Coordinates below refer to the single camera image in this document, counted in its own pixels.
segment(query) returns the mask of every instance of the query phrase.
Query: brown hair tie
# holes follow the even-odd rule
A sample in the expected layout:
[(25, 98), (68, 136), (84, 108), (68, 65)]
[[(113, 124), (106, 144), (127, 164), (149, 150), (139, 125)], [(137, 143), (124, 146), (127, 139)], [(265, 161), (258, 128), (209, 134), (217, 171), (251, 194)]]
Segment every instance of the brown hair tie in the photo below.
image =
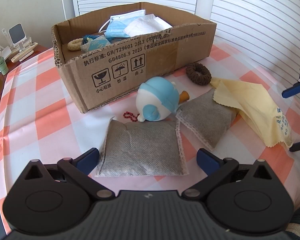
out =
[(186, 74), (195, 84), (200, 86), (208, 85), (211, 81), (211, 73), (206, 66), (194, 62), (186, 65)]

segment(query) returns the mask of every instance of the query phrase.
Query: pink checkered tablecloth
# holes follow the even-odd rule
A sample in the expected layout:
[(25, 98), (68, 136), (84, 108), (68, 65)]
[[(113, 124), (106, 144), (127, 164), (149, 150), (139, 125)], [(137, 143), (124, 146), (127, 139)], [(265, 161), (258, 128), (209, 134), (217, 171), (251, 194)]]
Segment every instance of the pink checkered tablecloth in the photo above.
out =
[[(285, 88), (268, 72), (238, 50), (218, 41), (215, 41), (210, 57), (200, 62), (214, 77), (262, 84), (286, 114), (293, 139), (300, 141), (300, 104), (294, 98), (282, 98), (281, 92)], [(188, 91), (191, 99), (210, 89), (192, 83), (184, 68), (167, 79), (176, 83), (179, 92)], [(130, 122), (122, 114), (125, 111), (137, 114), (135, 98), (136, 93), (132, 93), (81, 114), (60, 79), (52, 49), (23, 62), (8, 74), (0, 102), (0, 212), (6, 232), (10, 229), (2, 214), (2, 203), (29, 160), (56, 163), (63, 157), (76, 158), (92, 147), (100, 148), (111, 117)], [(189, 175), (97, 178), (92, 171), (90, 176), (115, 193), (121, 189), (185, 190), (206, 174), (195, 158), (203, 144), (185, 126), (180, 130)], [(265, 147), (240, 116), (213, 153), (221, 159), (233, 157), (246, 164), (252, 164), (258, 158), (266, 159), (291, 198), (298, 201), (300, 151), (290, 153), (283, 144)]]

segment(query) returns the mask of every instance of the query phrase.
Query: blue surgical mask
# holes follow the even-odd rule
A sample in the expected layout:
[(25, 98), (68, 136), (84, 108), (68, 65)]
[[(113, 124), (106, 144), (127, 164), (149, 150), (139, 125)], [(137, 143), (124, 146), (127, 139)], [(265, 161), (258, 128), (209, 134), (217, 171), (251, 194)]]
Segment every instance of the blue surgical mask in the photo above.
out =
[(107, 40), (111, 41), (114, 38), (129, 38), (130, 36), (125, 34), (123, 30), (135, 19), (144, 16), (146, 10), (138, 10), (130, 13), (113, 15), (110, 19), (100, 28), (99, 32), (102, 32), (104, 26), (109, 23), (105, 32)]

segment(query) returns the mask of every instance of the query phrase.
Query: remote control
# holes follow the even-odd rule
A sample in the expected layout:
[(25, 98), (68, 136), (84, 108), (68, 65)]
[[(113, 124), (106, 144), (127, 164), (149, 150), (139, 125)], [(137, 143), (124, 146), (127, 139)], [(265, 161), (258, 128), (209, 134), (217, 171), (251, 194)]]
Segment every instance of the remote control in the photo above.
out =
[(24, 57), (25, 55), (27, 55), (31, 50), (33, 50), (36, 46), (38, 45), (37, 42), (34, 42), (28, 46), (26, 46), (25, 48), (23, 48), (18, 54), (16, 54), (11, 61), (17, 62), (19, 59), (21, 59), (22, 57)]

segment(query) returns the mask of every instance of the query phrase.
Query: face mask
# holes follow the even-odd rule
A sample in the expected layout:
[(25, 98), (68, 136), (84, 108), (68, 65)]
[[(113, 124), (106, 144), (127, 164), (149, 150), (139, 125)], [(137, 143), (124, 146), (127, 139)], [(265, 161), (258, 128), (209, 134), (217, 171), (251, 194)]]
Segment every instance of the face mask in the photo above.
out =
[(102, 29), (109, 23), (105, 31), (107, 40), (111, 41), (113, 38), (129, 38), (130, 36), (125, 34), (123, 30), (135, 19), (145, 14), (146, 10), (138, 10), (126, 14), (110, 16), (110, 19), (100, 28), (99, 32), (104, 32)]
[(172, 28), (172, 26), (161, 18), (156, 17), (153, 14), (148, 14), (135, 19), (123, 30), (123, 32), (130, 37), (134, 37), (137, 35), (160, 32), (168, 28)]

